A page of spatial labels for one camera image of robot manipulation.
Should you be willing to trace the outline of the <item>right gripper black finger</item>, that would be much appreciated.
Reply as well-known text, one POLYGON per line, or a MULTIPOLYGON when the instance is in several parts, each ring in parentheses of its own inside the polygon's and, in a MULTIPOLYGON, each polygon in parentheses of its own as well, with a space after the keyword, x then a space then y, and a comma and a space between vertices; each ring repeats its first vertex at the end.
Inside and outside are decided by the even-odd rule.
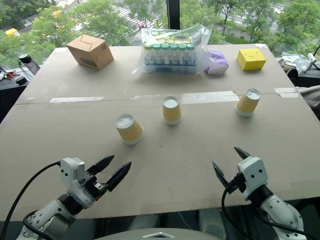
POLYGON ((219 168, 219 166, 215 162, 212 162, 212 166, 213 166, 214 172, 215 172, 218 180, 221 182, 221 184, 225 188, 227 188, 227 186, 229 185, 229 182, 225 179, 223 171, 219 168))
POLYGON ((245 150, 241 149, 240 147, 234 147, 235 151, 237 152, 237 154, 243 159, 245 160, 246 158, 250 157, 251 155, 246 152, 245 150))

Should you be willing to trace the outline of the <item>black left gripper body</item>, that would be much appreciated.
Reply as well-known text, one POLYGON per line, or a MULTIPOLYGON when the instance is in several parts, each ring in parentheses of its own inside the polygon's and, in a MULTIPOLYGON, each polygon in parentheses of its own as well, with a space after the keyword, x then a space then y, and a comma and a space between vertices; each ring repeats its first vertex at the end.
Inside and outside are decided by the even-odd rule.
POLYGON ((95 201, 98 201, 107 192, 107 185, 99 183, 97 177, 88 171, 84 172, 83 187, 95 201))

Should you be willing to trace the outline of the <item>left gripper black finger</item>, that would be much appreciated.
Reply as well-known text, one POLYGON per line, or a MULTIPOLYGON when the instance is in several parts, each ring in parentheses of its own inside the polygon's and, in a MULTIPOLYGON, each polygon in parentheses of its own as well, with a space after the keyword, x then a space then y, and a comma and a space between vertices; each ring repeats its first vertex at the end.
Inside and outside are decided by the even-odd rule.
POLYGON ((125 178, 131 168, 132 162, 127 162, 126 164, 122 165, 112 176, 111 178, 105 183, 106 189, 109 192, 112 192, 117 185, 125 178))
POLYGON ((86 172, 91 175, 96 175, 102 172, 111 163, 114 157, 114 155, 103 157, 100 161, 88 168, 86 172))

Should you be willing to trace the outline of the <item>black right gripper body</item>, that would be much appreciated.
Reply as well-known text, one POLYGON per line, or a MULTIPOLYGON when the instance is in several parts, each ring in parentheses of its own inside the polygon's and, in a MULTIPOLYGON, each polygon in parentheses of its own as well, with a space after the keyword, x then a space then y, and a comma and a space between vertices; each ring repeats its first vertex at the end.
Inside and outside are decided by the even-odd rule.
POLYGON ((229 194, 233 193, 236 190, 239 190, 242 194, 246 190, 246 179, 241 172, 238 172, 235 177, 233 177, 230 181, 227 182, 227 192, 229 194))

